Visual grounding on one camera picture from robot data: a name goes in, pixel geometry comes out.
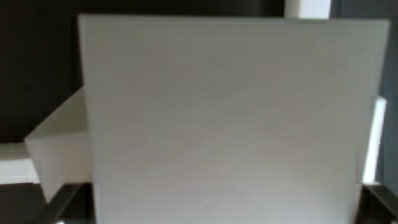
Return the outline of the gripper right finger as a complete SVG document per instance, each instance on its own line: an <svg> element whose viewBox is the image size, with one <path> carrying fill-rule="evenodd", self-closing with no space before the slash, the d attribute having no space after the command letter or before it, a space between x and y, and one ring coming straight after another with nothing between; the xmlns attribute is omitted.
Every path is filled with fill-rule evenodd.
<svg viewBox="0 0 398 224"><path fill-rule="evenodd" d="M398 224L398 197L383 184L365 186L363 224Z"/></svg>

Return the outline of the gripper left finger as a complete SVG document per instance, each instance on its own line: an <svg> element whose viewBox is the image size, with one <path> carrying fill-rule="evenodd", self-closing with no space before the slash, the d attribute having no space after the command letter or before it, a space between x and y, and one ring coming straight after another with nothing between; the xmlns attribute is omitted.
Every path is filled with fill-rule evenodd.
<svg viewBox="0 0 398 224"><path fill-rule="evenodd" d="M34 224L90 224L88 184L65 184Z"/></svg>

